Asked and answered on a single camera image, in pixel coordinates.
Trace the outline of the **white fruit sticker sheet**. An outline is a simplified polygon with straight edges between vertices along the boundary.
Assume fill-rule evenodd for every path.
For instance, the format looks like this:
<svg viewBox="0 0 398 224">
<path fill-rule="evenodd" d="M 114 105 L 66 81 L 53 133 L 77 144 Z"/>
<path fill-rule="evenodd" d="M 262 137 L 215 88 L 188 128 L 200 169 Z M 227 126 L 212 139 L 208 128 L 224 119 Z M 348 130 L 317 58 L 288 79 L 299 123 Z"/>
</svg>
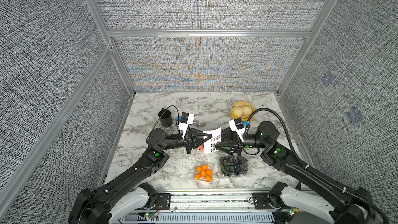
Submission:
<svg viewBox="0 0 398 224">
<path fill-rule="evenodd" d="M 211 138 L 204 143 L 204 154 L 210 154 L 218 151 L 215 146 L 216 144 L 221 142 L 221 128 L 217 128 L 211 131 L 203 131 L 203 133 L 211 135 Z"/>
</svg>

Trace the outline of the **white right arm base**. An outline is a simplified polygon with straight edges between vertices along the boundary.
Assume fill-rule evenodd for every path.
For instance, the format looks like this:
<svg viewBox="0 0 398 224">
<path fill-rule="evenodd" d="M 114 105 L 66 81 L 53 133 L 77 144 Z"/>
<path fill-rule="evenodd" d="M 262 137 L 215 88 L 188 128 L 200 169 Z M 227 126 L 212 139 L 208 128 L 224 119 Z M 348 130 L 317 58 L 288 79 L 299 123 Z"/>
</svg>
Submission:
<svg viewBox="0 0 398 224">
<path fill-rule="evenodd" d="M 333 224 L 330 211 L 334 207 L 324 198 L 299 191 L 285 183 L 277 182 L 268 192 L 270 205 L 274 208 L 289 206 L 298 208 Z"/>
</svg>

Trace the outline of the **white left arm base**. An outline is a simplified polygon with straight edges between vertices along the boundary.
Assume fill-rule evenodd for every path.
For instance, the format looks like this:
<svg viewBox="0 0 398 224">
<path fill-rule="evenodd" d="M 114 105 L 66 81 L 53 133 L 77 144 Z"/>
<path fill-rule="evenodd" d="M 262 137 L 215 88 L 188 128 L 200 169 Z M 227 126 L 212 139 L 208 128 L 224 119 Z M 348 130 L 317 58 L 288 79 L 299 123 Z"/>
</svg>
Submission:
<svg viewBox="0 0 398 224">
<path fill-rule="evenodd" d="M 134 191 L 126 194 L 116 203 L 110 211 L 112 216 L 109 218 L 108 223 L 112 224 L 130 211 L 143 207 L 153 207 L 156 197 L 157 191 L 149 183 L 139 185 Z"/>
</svg>

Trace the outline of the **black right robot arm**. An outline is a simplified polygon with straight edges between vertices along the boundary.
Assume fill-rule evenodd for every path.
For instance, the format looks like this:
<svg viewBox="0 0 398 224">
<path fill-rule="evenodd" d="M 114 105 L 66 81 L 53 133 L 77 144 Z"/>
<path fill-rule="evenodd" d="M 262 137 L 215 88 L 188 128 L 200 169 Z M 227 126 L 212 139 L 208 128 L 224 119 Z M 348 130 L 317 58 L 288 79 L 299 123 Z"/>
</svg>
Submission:
<svg viewBox="0 0 398 224">
<path fill-rule="evenodd" d="M 240 155 L 245 148 L 262 149 L 260 157 L 267 165 L 296 178 L 315 192 L 307 194 L 277 182 L 267 194 L 267 204 L 275 209 L 298 208 L 331 224 L 374 223 L 377 210 L 367 190 L 339 183 L 305 163 L 291 148 L 277 142 L 280 132 L 272 122 L 261 122 L 254 134 L 249 134 L 248 128 L 249 125 L 240 120 L 232 120 L 231 127 L 221 131 L 221 141 L 216 148 L 229 155 Z"/>
</svg>

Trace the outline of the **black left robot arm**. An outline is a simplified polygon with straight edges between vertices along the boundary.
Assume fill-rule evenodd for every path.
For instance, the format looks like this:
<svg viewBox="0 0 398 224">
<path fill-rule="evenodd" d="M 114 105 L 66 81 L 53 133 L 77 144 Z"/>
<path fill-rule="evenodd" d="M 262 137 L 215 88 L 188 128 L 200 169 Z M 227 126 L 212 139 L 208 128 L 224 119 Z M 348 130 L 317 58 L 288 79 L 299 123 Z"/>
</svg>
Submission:
<svg viewBox="0 0 398 224">
<path fill-rule="evenodd" d="M 161 128 L 152 130 L 146 141 L 148 147 L 129 169 L 93 191 L 86 188 L 79 193 L 67 222 L 112 224 L 129 211 L 154 206 L 157 191 L 144 180 L 166 164 L 169 155 L 165 151 L 184 146 L 190 153 L 212 138 L 197 129 L 189 129 L 186 134 L 167 134 Z"/>
</svg>

